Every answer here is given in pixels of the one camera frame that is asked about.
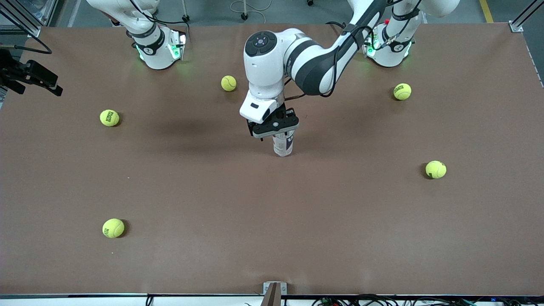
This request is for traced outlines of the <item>white blue tennis ball can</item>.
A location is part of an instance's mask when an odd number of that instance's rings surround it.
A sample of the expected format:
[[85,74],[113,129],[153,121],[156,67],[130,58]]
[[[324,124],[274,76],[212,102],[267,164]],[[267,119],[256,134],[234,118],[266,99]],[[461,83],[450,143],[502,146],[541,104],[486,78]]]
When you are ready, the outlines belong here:
[[272,136],[273,149],[276,155],[286,157],[293,151],[294,131],[277,133]]

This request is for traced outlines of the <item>aluminium frame post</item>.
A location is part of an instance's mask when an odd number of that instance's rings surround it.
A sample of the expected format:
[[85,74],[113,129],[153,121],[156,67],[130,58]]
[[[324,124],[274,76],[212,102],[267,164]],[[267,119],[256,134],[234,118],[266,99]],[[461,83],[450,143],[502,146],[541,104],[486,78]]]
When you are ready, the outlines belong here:
[[544,0],[532,0],[532,2],[515,19],[508,21],[511,32],[523,32],[523,24],[525,21],[542,6],[544,6]]

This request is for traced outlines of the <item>aluminium extrusion frame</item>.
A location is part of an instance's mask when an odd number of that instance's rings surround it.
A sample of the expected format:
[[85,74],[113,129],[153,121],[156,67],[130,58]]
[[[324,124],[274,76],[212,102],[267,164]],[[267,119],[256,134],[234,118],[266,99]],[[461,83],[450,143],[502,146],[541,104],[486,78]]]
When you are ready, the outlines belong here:
[[55,26],[65,0],[0,0],[0,34],[39,36],[42,27]]

